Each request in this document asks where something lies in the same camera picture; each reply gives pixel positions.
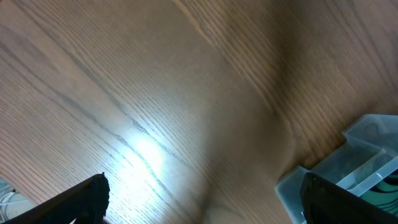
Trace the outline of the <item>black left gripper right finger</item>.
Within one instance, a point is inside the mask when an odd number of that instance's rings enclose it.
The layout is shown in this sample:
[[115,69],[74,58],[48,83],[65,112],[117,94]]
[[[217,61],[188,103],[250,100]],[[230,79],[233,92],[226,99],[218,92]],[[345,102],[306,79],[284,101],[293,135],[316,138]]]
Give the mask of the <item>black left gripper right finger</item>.
[[300,188],[307,224],[395,224],[397,217],[308,172]]

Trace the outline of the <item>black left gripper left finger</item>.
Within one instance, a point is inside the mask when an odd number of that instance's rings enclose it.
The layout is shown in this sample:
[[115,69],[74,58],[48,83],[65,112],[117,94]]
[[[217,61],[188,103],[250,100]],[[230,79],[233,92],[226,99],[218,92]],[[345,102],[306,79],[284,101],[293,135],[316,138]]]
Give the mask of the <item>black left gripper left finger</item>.
[[5,224],[103,224],[109,191],[104,173],[95,174]]

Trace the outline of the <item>dark green garment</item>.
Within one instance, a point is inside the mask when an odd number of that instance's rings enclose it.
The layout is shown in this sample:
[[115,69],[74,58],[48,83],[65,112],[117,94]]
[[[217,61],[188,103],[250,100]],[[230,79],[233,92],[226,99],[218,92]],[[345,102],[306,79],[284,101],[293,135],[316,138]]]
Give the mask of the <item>dark green garment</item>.
[[397,214],[397,170],[381,180],[361,198],[376,207]]

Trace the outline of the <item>clear plastic storage bin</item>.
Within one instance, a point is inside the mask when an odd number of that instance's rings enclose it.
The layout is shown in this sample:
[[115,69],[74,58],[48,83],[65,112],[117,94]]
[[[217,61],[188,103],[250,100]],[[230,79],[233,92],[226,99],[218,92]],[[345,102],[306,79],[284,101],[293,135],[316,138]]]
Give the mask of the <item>clear plastic storage bin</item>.
[[397,170],[397,116],[366,114],[343,136],[346,142],[311,172],[361,198]]

